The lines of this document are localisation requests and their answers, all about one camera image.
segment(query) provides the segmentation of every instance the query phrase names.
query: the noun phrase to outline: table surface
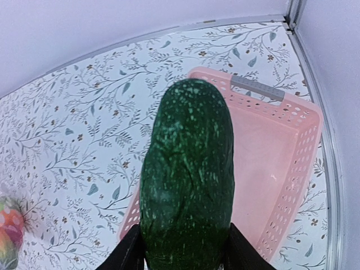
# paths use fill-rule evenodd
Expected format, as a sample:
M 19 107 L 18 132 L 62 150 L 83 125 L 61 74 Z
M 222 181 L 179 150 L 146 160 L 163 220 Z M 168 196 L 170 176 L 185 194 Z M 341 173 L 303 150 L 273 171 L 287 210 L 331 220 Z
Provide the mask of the table surface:
M 28 230 L 18 269 L 95 269 L 108 256 L 140 178 L 159 101 L 195 66 L 310 100 L 298 58 L 276 22 L 132 43 L 0 100 L 0 189 L 19 200 Z M 271 261 L 276 269 L 325 268 L 323 160 L 319 145 L 304 201 Z

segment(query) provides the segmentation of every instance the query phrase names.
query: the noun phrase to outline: gray handle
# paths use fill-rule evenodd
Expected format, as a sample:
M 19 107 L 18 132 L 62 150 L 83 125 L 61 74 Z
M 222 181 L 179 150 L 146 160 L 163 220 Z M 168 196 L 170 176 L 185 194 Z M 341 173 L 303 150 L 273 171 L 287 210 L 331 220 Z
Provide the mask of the gray handle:
M 245 79 L 239 76 L 232 76 L 231 84 L 233 86 L 244 88 L 257 94 L 269 97 L 272 100 L 284 100 L 285 92 L 283 90 L 279 90 L 266 84 L 255 82 L 253 80 Z

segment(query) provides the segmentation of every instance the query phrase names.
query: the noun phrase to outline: plastic bag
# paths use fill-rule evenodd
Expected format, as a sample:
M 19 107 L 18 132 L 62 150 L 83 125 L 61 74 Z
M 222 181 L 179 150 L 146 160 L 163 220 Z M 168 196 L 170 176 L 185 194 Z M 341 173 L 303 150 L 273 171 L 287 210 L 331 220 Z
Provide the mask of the plastic bag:
M 0 270 L 16 269 L 23 235 L 19 205 L 9 197 L 0 197 Z

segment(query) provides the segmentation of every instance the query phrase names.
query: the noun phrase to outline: cucumber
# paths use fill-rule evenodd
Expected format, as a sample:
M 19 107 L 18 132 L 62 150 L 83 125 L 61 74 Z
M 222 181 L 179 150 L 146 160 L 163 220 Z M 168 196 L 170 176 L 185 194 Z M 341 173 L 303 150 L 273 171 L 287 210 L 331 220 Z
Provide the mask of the cucumber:
M 217 270 L 234 194 L 229 109 L 212 84 L 185 79 L 161 99 L 141 173 L 140 215 L 151 270 Z

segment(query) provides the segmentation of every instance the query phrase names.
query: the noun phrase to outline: white wall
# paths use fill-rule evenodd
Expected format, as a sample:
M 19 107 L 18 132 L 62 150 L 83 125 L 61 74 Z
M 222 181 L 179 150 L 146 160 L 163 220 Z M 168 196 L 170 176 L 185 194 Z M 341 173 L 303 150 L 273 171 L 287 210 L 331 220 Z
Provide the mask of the white wall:
M 204 20 L 285 15 L 288 0 L 0 0 L 0 97 L 70 60 Z
M 342 269 L 360 269 L 360 2 L 307 1 L 299 33 L 335 123 L 343 167 L 345 241 Z

